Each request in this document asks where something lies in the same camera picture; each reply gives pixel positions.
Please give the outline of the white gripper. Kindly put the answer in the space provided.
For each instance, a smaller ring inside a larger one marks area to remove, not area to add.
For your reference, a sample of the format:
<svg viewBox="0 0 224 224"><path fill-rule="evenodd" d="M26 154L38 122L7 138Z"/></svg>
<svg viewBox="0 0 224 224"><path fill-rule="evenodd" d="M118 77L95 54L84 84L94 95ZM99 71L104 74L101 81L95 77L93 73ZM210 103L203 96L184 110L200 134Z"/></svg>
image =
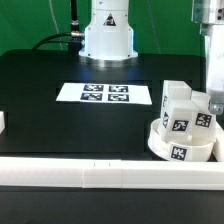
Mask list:
<svg viewBox="0 0 224 224"><path fill-rule="evenodd" d="M202 24L206 57L206 92L211 96L209 111L224 112L224 25Z"/></svg>

